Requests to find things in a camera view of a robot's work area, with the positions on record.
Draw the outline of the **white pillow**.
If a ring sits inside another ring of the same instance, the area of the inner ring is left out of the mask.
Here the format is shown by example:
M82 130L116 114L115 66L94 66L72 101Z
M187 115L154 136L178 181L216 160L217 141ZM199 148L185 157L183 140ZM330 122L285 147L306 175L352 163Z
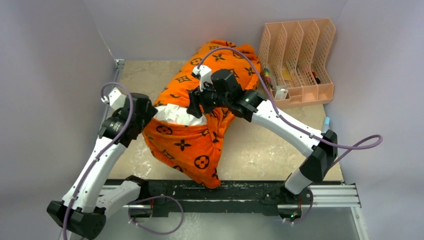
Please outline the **white pillow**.
M169 103L155 106L154 108L157 110L154 119L161 124L188 127L206 126L208 124L208 120L204 115L197 118L187 113L187 107Z

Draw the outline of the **orange patterned pillowcase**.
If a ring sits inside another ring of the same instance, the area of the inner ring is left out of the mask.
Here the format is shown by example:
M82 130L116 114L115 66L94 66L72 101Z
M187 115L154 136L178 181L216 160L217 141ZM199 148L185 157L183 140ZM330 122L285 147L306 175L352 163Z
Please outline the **orange patterned pillowcase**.
M229 69L245 90L256 89L259 57L250 44L236 46L225 40L211 40L201 46L170 80L155 100L154 106L175 104L188 108L189 92L199 86L192 70L203 64L212 71ZM223 152L224 136L235 116L226 108L215 108L204 115L206 126L181 126L159 123L154 118L142 134L152 155L171 168L179 170L206 188L221 185L218 164Z

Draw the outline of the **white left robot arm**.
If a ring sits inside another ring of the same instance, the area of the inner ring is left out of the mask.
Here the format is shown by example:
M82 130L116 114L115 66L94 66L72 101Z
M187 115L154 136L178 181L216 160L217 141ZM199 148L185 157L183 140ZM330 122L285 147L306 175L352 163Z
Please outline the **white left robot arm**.
M125 96L117 89L109 93L106 103L114 111L102 122L86 165L62 199L52 200L46 209L66 239L75 234L93 240L120 207L131 201L142 205L149 199L147 181L133 175L111 193L100 193L117 160L158 111L147 95Z

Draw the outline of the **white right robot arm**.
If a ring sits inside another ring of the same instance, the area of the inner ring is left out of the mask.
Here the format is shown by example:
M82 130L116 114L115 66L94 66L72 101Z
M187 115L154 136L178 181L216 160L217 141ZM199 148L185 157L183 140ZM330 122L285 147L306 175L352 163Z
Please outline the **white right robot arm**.
M280 196L284 202L294 203L302 190L324 179L338 155L334 146L338 140L336 133L323 133L274 108L263 94L242 89L228 69L213 72L201 65L194 67L191 74L199 80L199 86L188 94L188 114L200 118L216 108L228 109L234 116L270 130L305 156L305 161L283 184Z

